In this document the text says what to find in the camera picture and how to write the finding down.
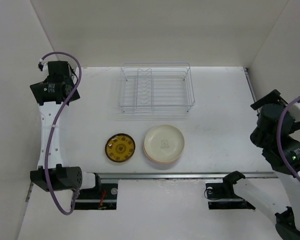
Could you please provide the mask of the cream plate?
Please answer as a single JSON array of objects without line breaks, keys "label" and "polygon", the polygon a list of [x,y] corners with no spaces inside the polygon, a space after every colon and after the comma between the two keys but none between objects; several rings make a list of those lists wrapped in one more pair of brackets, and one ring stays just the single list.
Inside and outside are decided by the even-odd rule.
[{"label": "cream plate", "polygon": [[185,137],[175,126],[163,124],[151,128],[145,135],[143,151],[154,159],[180,158],[185,148]]}]

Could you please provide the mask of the yellow plastic plate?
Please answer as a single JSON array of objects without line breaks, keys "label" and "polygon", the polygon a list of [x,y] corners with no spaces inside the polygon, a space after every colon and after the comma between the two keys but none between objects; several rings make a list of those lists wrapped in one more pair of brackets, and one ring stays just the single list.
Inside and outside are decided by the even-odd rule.
[{"label": "yellow plastic plate", "polygon": [[150,156],[146,156],[151,162],[155,163],[155,164],[159,164],[159,165],[170,165],[170,164],[174,164],[175,162],[177,162],[179,160],[179,157],[176,158],[164,158],[163,160],[159,160],[159,159],[155,159],[153,157]]}]

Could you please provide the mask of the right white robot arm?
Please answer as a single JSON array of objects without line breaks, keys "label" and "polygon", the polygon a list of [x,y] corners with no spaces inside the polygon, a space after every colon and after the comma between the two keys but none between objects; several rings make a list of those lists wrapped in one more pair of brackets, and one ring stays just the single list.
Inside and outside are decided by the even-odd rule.
[{"label": "right white robot arm", "polygon": [[222,190],[228,198],[238,197],[254,206],[274,224],[283,240],[300,240],[300,142],[291,136],[300,130],[300,95],[286,102],[274,89],[251,108],[259,113],[250,141],[262,149],[290,205],[275,202],[239,171],[222,179]]}]

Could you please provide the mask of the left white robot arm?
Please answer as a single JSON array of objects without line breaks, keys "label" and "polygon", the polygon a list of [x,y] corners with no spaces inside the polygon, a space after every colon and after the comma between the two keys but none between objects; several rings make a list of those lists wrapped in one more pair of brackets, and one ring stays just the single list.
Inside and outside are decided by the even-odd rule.
[{"label": "left white robot arm", "polygon": [[46,176],[54,191],[98,189],[100,178],[95,173],[82,171],[79,166],[70,166],[66,154],[69,105],[64,101],[75,86],[76,74],[66,61],[49,61],[42,68],[47,77],[30,86],[41,119],[40,157],[37,169],[30,172],[30,179],[46,192],[49,191]]}]

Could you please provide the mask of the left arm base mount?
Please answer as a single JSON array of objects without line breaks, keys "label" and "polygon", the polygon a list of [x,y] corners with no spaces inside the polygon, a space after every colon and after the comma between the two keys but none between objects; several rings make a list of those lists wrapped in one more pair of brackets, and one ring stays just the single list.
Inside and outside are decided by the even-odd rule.
[{"label": "left arm base mount", "polygon": [[77,211],[117,209],[118,183],[101,183],[98,188],[82,189],[75,200]]}]

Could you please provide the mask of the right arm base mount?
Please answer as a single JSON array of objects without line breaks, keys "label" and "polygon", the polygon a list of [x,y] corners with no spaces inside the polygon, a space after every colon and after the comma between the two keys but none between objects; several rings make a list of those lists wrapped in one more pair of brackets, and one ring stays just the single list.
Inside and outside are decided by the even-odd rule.
[{"label": "right arm base mount", "polygon": [[225,190],[223,182],[205,183],[204,196],[208,201],[209,210],[255,210],[248,201]]}]

